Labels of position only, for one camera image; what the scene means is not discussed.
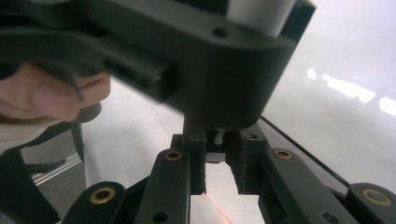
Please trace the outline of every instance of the white floor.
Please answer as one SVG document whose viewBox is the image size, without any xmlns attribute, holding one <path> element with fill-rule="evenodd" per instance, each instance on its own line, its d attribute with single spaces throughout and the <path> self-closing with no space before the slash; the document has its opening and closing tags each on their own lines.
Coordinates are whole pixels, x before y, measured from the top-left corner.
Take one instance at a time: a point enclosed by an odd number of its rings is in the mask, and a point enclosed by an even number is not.
<svg viewBox="0 0 396 224">
<path fill-rule="evenodd" d="M 350 183 L 396 193 L 396 1 L 313 2 L 263 115 Z"/>
</svg>

